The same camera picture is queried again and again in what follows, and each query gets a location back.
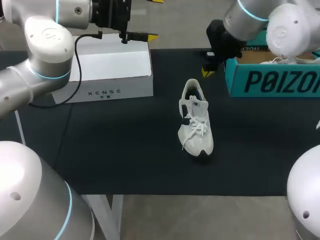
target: box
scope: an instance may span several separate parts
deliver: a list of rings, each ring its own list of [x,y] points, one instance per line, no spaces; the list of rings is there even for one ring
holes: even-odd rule
[[[242,49],[242,51],[267,51],[267,30],[261,31],[254,40],[250,40],[246,42],[246,46]]]
[[[154,95],[151,56],[147,42],[122,44],[118,34],[102,39],[84,37],[77,46],[82,83],[68,103],[149,97]],[[73,58],[69,83],[52,93],[54,101],[66,100],[79,83],[79,66]]]
[[[225,80],[230,96],[320,97],[320,65],[260,64],[275,57],[269,51],[244,51],[241,59],[228,59]],[[300,58],[315,59],[311,53]]]

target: black cable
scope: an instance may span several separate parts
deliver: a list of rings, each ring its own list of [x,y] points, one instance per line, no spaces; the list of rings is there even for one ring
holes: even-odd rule
[[[74,53],[75,53],[76,61],[78,62],[80,77],[79,77],[78,86],[76,87],[76,89],[72,93],[72,95],[68,99],[64,100],[63,102],[60,102],[60,103],[57,103],[54,105],[40,106],[40,105],[35,105],[33,103],[29,103],[30,106],[32,106],[34,108],[38,108],[38,109],[52,109],[52,108],[56,108],[56,107],[60,107],[60,106],[64,105],[66,102],[68,102],[70,99],[72,99],[76,95],[76,93],[78,92],[78,90],[81,86],[81,82],[82,82],[82,69],[81,69],[81,64],[80,64],[80,60],[79,60],[79,56],[78,56],[77,45],[78,45],[79,40],[84,37],[92,37],[95,39],[102,39],[102,32],[99,31],[98,34],[83,34],[83,35],[79,36],[74,42]]]

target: white box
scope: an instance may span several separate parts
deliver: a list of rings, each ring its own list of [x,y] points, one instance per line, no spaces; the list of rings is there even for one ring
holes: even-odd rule
[[[154,95],[151,56],[147,42],[122,44],[118,34],[102,39],[84,37],[77,46],[82,83],[68,103],[149,97]],[[60,103],[72,95],[79,83],[74,56],[69,83],[52,93]]]

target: white table leg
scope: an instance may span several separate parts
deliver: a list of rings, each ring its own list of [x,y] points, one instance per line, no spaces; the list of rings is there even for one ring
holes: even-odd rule
[[[88,203],[100,224],[102,232],[107,240],[120,240],[120,234],[116,227],[113,214],[106,195],[86,195]]]
[[[113,195],[111,212],[112,212],[115,227],[118,229],[119,233],[121,230],[121,218],[122,218],[123,206],[124,206],[124,196]]]

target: shoelace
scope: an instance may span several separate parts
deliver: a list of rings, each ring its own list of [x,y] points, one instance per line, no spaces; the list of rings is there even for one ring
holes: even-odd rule
[[[190,134],[188,136],[186,136],[186,138],[183,141],[182,144],[182,150],[185,148],[185,144],[186,142],[196,133],[197,135],[200,135],[202,137],[204,137],[204,134],[207,132],[207,121],[208,119],[206,119],[205,121],[201,121],[200,119],[198,119],[197,117],[194,117],[191,115],[191,113],[188,114],[190,117],[190,123],[192,126],[192,132],[190,132]]]

